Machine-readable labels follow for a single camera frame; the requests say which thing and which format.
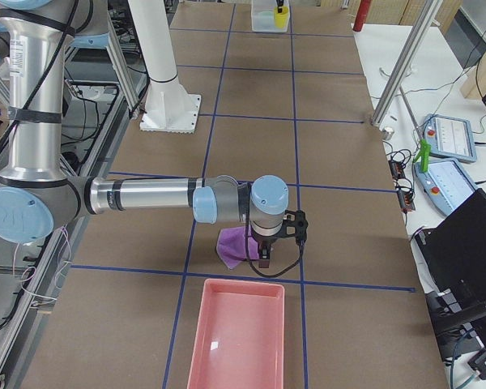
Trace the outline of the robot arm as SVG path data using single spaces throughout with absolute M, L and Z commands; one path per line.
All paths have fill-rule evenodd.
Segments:
M 67 46 L 79 49 L 104 49 L 109 33 L 78 35 L 75 29 L 64 32 L 65 25 L 45 25 L 4 16 L 0 19 L 0 63 L 9 59 L 10 75 L 24 77 L 42 73 L 56 58 L 60 69 Z

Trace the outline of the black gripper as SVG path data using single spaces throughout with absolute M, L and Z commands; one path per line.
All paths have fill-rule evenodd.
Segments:
M 271 262 L 272 246 L 276 242 L 272 237 L 259 237 L 256 239 L 258 243 L 258 267 L 269 268 Z

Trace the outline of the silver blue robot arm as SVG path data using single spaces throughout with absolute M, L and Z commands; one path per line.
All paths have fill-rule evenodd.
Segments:
M 60 167 L 66 47 L 75 40 L 109 43 L 104 1 L 3 1 L 10 35 L 9 150 L 0 168 L 0 238 L 24 244 L 87 214 L 106 210 L 189 207 L 199 223 L 240 221 L 258 243 L 261 267 L 287 235 L 288 188 L 273 175 L 249 185 L 212 179 L 68 177 Z

